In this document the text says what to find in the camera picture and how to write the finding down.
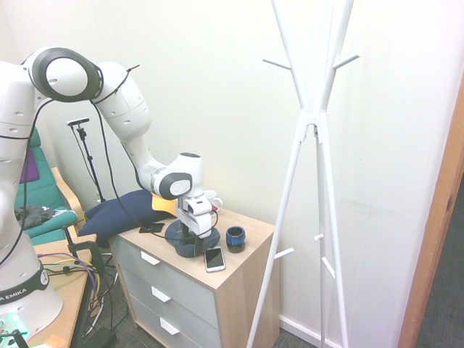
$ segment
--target drawer handle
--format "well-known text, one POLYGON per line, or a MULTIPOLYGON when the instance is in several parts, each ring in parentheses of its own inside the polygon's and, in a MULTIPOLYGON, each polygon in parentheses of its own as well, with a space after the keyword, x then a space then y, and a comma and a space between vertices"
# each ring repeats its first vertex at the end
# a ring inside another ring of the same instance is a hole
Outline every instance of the drawer handle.
POLYGON ((140 253, 142 254, 142 259, 144 259, 145 261, 147 261, 148 263, 151 263, 153 266, 157 265, 160 263, 159 260, 155 259, 153 256, 150 256, 148 255, 147 253, 145 252, 142 252, 140 251, 140 253))
POLYGON ((155 296, 158 300, 163 301, 163 302, 167 302, 171 299, 169 296, 163 294, 160 290, 158 290, 157 288, 154 288, 153 286, 152 286, 152 295, 155 296))
POLYGON ((175 328, 174 326, 169 324, 163 318, 159 318, 159 323, 161 324, 161 327, 163 329, 165 329, 167 332, 169 332, 171 335, 175 335, 175 334, 178 334, 180 332, 177 328, 175 328))

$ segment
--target chest of drawers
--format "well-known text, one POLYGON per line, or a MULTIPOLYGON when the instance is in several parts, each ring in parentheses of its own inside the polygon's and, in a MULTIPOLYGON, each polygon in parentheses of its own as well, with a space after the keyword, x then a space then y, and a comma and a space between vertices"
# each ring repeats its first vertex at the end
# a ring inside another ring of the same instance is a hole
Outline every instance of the chest of drawers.
MULTIPOLYGON (((165 229, 173 221, 163 221, 165 229)), ((226 265, 217 273, 206 272, 203 257, 183 258, 166 240, 138 229, 110 240, 134 321, 168 348, 247 345, 274 227, 227 210, 216 227, 226 265), (237 254, 225 245, 225 231, 235 225, 246 231, 237 254)), ((271 348, 279 336, 278 297, 275 262, 254 348, 271 348)))

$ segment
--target phone screen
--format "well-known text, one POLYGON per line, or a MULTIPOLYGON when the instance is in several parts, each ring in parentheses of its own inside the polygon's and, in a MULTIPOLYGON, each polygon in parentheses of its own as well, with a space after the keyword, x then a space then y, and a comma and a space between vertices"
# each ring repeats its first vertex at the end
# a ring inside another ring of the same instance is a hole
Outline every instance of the phone screen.
POLYGON ((205 255, 207 268, 224 266, 223 255, 220 248, 209 249, 205 252, 205 255))

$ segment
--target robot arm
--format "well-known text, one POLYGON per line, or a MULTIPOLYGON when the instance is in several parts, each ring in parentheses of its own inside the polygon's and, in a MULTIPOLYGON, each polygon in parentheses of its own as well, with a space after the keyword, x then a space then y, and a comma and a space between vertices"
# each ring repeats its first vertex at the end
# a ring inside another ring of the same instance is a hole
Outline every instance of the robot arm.
POLYGON ((43 96, 60 102, 90 99, 124 146, 141 186, 164 199, 177 199, 181 222, 200 238, 209 236, 212 206, 203 194, 202 158, 182 153, 169 165, 153 158, 143 139, 152 122, 149 108, 127 70, 115 62, 94 65, 58 47, 35 52, 25 65, 43 96))
POLYGON ((46 99, 92 101, 123 144, 141 186, 177 199, 183 232, 193 231, 198 241, 211 233, 202 158, 184 153, 163 165, 151 156, 143 140, 151 123, 149 110, 121 65, 95 65, 57 47, 40 49, 21 65, 0 62, 0 323, 5 329, 20 320, 25 339, 50 324, 62 308, 13 210, 28 139, 46 99))

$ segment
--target blue mug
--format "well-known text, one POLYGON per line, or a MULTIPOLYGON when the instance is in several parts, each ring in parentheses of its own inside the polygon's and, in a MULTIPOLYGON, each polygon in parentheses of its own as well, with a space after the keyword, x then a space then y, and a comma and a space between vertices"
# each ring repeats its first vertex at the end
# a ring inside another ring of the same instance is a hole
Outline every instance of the blue mug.
POLYGON ((245 230, 240 226, 230 227, 225 233, 225 242, 230 252, 241 252, 245 249, 245 238, 245 230))

